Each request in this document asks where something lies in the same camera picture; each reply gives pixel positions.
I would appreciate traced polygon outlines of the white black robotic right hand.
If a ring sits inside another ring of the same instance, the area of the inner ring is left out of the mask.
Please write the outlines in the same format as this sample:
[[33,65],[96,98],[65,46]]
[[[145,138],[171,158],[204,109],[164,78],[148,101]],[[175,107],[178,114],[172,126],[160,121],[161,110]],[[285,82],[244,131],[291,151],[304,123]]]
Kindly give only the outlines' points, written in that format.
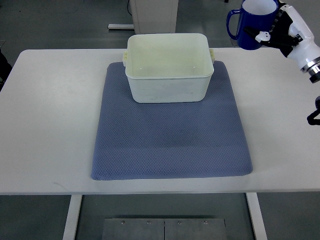
[[315,83],[320,79],[320,47],[315,44],[314,35],[295,8],[278,0],[277,14],[269,31],[246,26],[244,32],[259,44],[279,49],[294,60],[300,71],[310,75]]

